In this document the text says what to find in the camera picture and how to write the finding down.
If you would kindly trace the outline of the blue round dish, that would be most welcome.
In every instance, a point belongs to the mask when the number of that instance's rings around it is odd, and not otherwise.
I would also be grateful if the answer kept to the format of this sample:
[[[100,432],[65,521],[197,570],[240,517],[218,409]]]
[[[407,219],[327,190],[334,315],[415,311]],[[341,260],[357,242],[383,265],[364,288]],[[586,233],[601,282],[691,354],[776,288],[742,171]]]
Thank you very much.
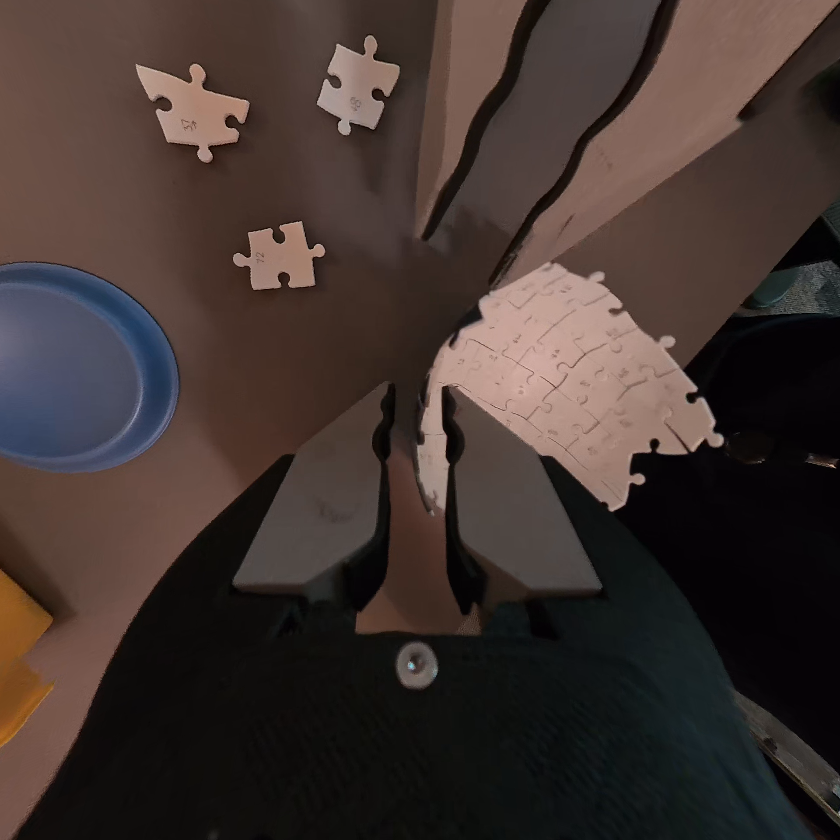
[[[138,457],[175,414],[180,377],[154,318],[69,266],[1,267],[1,453],[76,474]]]

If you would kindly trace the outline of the white pointed puzzle piece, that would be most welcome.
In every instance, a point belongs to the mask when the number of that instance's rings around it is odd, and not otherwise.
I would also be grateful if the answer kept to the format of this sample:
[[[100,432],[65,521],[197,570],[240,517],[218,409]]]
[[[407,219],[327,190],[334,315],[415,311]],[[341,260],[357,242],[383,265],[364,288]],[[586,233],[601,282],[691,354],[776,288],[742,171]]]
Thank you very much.
[[[228,127],[226,119],[235,117],[244,123],[249,101],[206,90],[207,74],[200,65],[190,65],[190,81],[146,66],[135,68],[148,98],[171,104],[168,111],[156,111],[168,143],[195,145],[198,159],[208,164],[214,158],[213,146],[238,141],[238,130]]]

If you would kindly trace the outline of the yellow box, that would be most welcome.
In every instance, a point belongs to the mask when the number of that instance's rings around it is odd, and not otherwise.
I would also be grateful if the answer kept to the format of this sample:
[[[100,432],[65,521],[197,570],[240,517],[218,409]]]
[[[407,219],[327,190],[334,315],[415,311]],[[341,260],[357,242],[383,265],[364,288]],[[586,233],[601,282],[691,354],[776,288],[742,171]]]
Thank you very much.
[[[23,588],[1,572],[1,745],[23,727],[52,690],[25,661],[53,619]]]

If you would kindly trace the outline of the white partly built puzzle ball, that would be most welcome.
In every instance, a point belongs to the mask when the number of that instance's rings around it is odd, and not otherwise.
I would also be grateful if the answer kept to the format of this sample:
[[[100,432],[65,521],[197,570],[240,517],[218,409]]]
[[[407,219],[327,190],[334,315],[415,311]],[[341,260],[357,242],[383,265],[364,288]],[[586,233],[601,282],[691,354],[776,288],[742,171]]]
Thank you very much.
[[[610,511],[645,477],[635,455],[723,445],[707,401],[669,353],[604,286],[549,262],[478,302],[478,320],[437,352],[422,397],[416,478],[431,512],[446,506],[442,391],[456,386],[549,456]]]

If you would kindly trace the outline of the metal chair part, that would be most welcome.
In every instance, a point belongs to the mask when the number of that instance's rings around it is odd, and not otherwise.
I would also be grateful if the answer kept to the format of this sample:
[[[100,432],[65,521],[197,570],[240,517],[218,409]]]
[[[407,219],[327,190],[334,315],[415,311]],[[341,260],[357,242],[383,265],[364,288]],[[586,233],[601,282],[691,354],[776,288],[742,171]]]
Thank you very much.
[[[770,712],[736,690],[733,697],[764,755],[839,826],[838,772]]]

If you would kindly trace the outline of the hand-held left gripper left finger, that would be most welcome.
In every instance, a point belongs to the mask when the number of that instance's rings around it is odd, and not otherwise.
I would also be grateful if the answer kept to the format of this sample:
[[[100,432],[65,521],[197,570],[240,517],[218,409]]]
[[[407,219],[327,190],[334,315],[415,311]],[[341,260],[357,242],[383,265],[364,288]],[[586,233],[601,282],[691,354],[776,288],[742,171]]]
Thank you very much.
[[[234,579],[240,592],[364,609],[385,580],[396,388],[384,382],[293,456]]]

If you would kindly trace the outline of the white squarish puzzle piece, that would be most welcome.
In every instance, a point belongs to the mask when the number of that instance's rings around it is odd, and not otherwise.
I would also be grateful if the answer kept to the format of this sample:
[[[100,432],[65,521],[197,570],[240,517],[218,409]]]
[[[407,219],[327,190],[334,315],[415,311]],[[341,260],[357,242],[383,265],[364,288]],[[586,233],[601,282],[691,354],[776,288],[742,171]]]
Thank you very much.
[[[281,224],[283,241],[277,242],[272,228],[248,233],[250,255],[236,253],[234,264],[248,267],[250,284],[255,290],[280,288],[280,275],[288,276],[289,288],[314,287],[316,279],[312,261],[324,257],[321,244],[308,246],[303,223]]]

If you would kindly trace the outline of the person's dark torso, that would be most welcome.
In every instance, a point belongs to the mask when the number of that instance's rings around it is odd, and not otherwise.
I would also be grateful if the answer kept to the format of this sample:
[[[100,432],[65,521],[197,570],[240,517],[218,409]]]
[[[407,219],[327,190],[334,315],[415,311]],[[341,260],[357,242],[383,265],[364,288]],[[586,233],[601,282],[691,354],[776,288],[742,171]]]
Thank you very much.
[[[838,317],[731,318],[688,363],[724,439],[839,455]],[[723,445],[634,458],[617,517],[677,583],[736,687],[791,728],[838,736],[838,468],[741,465]]]

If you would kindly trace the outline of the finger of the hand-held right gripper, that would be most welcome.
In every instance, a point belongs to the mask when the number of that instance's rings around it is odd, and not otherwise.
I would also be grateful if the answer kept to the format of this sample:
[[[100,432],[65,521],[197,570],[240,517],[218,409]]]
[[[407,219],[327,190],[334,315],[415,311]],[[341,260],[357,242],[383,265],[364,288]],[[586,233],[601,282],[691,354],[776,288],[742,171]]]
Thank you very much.
[[[553,189],[551,2],[437,2],[417,161],[416,238],[488,224],[513,239]]]
[[[727,138],[825,18],[825,1],[666,2],[625,87],[576,141],[496,278],[560,256]]]

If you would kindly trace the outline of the metal badge reel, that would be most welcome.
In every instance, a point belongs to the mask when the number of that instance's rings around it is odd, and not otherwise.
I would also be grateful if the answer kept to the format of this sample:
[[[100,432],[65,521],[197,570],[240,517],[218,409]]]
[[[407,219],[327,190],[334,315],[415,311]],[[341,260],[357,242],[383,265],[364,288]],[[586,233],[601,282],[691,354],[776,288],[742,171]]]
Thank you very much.
[[[809,448],[787,443],[778,437],[756,430],[727,436],[723,451],[730,459],[745,466],[779,462],[837,469],[839,464],[837,455],[816,453]]]

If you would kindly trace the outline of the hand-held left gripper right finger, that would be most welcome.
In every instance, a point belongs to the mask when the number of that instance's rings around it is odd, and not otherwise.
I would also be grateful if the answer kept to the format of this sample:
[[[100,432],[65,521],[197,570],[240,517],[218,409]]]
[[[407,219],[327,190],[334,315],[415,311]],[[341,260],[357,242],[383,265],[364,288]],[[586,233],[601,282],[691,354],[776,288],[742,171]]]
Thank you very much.
[[[446,569],[468,615],[602,583],[537,452],[453,385],[443,389]]]

